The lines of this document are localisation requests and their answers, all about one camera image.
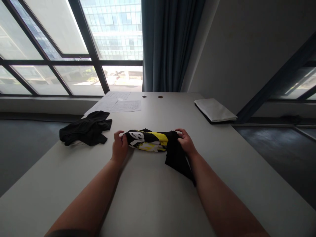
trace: black and yellow shirt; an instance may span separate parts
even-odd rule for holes
[[[179,136],[176,131],[129,130],[126,132],[126,137],[128,145],[133,148],[153,152],[167,151],[165,164],[192,180],[195,185],[195,179],[185,158],[185,152],[178,142]]]

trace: window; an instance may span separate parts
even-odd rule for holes
[[[3,66],[0,66],[0,92],[2,94],[31,94]]]
[[[286,82],[274,91],[270,99],[316,100],[315,55],[289,76]]]
[[[0,1],[1,94],[103,96],[109,90],[142,90],[140,1],[52,2]]]
[[[106,81],[111,91],[141,91],[143,67],[103,66]]]

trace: blue curtain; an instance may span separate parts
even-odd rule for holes
[[[143,91],[179,92],[205,0],[142,0]]]

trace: folded fabric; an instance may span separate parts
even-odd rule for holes
[[[59,130],[59,139],[65,142],[65,146],[75,141],[82,141],[89,146],[104,144],[107,138],[102,131],[110,130],[112,120],[106,120],[110,113],[95,111],[86,118],[73,122]]]
[[[215,99],[200,99],[195,100],[194,103],[212,124],[226,121],[231,122],[238,118]]]
[[[195,179],[190,166],[185,158],[185,152],[178,142],[179,135],[176,131],[152,132],[148,129],[129,130],[125,133],[129,146],[153,152],[167,151],[165,164],[183,174],[193,181]]]

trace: grey floor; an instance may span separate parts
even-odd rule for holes
[[[66,125],[0,120],[0,197],[59,140]]]
[[[234,129],[316,210],[316,142],[291,128]],[[316,129],[304,129],[316,137]]]

